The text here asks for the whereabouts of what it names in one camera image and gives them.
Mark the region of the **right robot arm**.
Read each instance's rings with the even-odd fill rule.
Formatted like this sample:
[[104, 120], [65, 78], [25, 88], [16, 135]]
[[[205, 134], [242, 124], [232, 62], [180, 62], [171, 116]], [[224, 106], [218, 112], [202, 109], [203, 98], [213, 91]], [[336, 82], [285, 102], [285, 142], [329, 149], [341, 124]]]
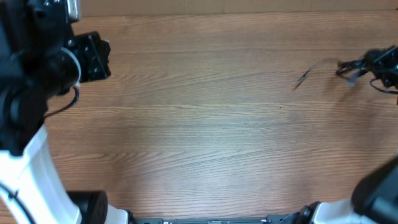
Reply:
[[[397, 46], [368, 50], [360, 59], [338, 62], [335, 75], [348, 83], [372, 73], [369, 84], [385, 94], [397, 94]], [[357, 184], [349, 199], [313, 202], [278, 218], [277, 223], [397, 223], [397, 158]]]

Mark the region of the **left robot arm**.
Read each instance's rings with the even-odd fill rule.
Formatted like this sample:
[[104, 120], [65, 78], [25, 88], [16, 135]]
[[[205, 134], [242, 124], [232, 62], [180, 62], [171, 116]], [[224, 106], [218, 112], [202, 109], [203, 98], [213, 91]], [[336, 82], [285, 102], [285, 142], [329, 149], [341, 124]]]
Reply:
[[1, 198], [18, 223], [134, 223], [102, 190], [67, 191], [54, 166], [45, 121], [49, 99], [104, 80], [110, 46], [73, 33], [75, 0], [1, 2]]

